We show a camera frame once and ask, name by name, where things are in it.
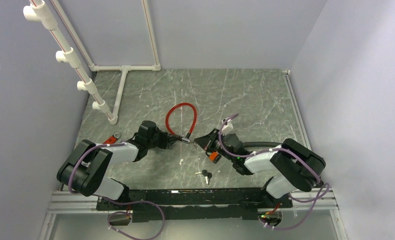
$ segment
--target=red stripe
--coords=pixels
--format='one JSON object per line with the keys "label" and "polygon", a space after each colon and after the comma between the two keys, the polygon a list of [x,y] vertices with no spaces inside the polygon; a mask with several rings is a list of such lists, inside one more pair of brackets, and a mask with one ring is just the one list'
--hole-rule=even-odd
{"label": "red stripe", "polygon": [[92,96],[93,96],[94,100],[96,100],[96,102],[97,102],[99,105],[101,105],[101,103],[98,101],[98,99],[95,97],[95,95],[92,95]]}
{"label": "red stripe", "polygon": [[81,80],[86,84],[86,81],[84,80],[84,78],[81,76],[80,72],[77,70],[77,68],[74,68],[75,71],[78,73],[79,77],[81,78]]}
{"label": "red stripe", "polygon": [[66,53],[67,51],[65,51],[65,49],[62,47],[61,43],[58,41],[58,39],[56,38],[56,36],[53,34],[52,30],[49,30],[50,33],[53,35],[54,39],[56,40],[57,44],[59,44],[59,47]]}

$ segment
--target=red cable lock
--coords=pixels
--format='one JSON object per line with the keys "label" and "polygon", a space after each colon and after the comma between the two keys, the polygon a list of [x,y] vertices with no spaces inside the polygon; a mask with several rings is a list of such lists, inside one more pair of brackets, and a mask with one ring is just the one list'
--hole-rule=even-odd
{"label": "red cable lock", "polygon": [[192,134],[193,129],[195,129],[196,120],[198,119],[198,112],[196,111],[196,107],[193,106],[193,104],[188,103],[188,102],[182,102],[182,103],[179,103],[179,104],[173,106],[173,107],[168,111],[168,113],[166,114],[166,117],[165,117],[165,126],[166,126],[166,129],[168,130],[168,132],[169,132],[170,134],[172,134],[172,135],[178,135],[178,134],[176,134],[176,133],[171,129],[170,123],[169,123],[169,119],[170,119],[170,115],[174,112],[174,110],[177,109],[177,108],[179,108],[179,107],[182,107],[182,106],[189,106],[189,107],[191,107],[191,109],[193,109],[193,114],[194,114],[193,123],[191,124],[190,130],[188,131],[187,135],[185,136],[185,137],[188,139],[188,138],[190,138],[190,135]]}

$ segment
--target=red cable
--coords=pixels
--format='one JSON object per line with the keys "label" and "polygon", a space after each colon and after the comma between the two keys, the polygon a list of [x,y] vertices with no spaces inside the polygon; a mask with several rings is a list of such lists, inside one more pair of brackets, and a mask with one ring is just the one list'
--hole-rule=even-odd
{"label": "red cable", "polygon": [[280,207],[280,203],[277,203],[277,205],[275,206],[275,208],[272,211],[267,211],[265,214],[266,215],[271,215],[273,214],[275,211],[277,211],[277,209],[279,209]]}
{"label": "red cable", "polygon": [[177,135],[177,134],[171,129],[170,123],[169,123],[169,119],[170,119],[170,115],[174,112],[174,110],[177,109],[177,108],[179,108],[179,107],[181,107],[181,106],[189,106],[189,107],[191,107],[191,109],[193,109],[193,114],[194,114],[193,123],[191,124],[190,130],[188,131],[188,134],[186,135],[186,138],[190,138],[190,135],[192,134],[193,129],[195,129],[196,120],[198,119],[198,111],[196,111],[196,107],[193,106],[191,103],[182,102],[182,103],[179,103],[179,104],[173,106],[173,107],[168,111],[168,113],[166,114],[166,117],[165,117],[165,126],[166,126],[166,129],[168,129],[168,132],[169,132],[170,134],[172,134],[172,135]]}

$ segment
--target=black hose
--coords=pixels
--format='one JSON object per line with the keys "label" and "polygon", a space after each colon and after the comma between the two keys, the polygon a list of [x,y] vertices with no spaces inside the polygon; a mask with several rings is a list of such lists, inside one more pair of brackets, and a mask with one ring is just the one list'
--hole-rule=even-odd
{"label": "black hose", "polygon": [[259,147],[267,147],[267,148],[274,148],[280,145],[279,142],[273,141],[248,141],[243,143],[244,148],[259,148]]}

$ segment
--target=gray marble surface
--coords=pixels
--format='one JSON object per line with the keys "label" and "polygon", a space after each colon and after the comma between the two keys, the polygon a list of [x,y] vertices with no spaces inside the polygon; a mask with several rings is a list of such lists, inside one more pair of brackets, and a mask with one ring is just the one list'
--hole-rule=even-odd
{"label": "gray marble surface", "polygon": [[[109,106],[113,107],[121,73],[100,71],[95,82]],[[114,133],[129,139],[143,120],[156,122],[166,131],[165,116],[174,105],[192,103],[198,120],[191,139],[218,128],[222,118],[234,113],[234,130],[243,142],[282,142],[292,138],[302,143],[291,96],[279,69],[162,69],[132,71],[127,75],[119,119],[109,124],[106,116],[92,110],[90,98],[84,111],[78,140],[101,143]],[[189,107],[177,109],[170,117],[173,131],[185,135],[192,123]],[[210,185],[196,172],[212,173]],[[175,143],[171,149],[152,149],[139,162],[111,166],[106,175],[132,189],[188,189],[261,187],[275,172],[261,171],[242,176],[231,162],[222,158],[212,163],[204,151]]]}

